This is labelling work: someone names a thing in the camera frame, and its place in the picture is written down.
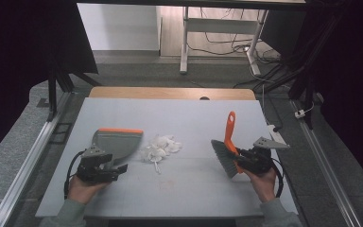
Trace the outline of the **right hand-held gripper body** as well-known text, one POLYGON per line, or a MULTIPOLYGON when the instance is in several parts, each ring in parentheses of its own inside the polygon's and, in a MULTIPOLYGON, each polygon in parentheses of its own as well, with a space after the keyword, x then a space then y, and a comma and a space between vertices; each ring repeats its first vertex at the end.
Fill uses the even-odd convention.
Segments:
POLYGON ((244 157, 238 153, 238 158, 246 158, 250 162, 248 168, 243 168, 250 171, 253 174, 263 174, 268 172, 272 166, 273 161, 271 159, 271 150, 275 149, 286 149, 289 145, 279 143, 265 137, 260 137, 253 143, 253 147, 250 148, 253 152, 252 157, 244 157))

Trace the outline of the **person's left hand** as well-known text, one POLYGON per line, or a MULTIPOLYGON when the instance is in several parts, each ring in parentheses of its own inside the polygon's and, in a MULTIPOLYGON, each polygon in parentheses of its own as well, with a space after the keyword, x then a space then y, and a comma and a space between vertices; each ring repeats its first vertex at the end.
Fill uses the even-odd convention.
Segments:
POLYGON ((87 184, 78 176, 74 176, 69 183, 67 198, 82 204, 88 204, 94 195, 109 183, 87 184))

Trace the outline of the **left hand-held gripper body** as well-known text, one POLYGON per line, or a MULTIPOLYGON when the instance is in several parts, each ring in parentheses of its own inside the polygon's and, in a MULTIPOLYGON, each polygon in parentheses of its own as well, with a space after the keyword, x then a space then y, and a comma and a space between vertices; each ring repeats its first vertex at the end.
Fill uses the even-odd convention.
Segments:
POLYGON ((77 176, 85 183, 111 183, 116 181, 118 176, 105 169, 100 163, 100 157, 107 153, 99 147, 89 147, 81 154, 78 165, 77 176))

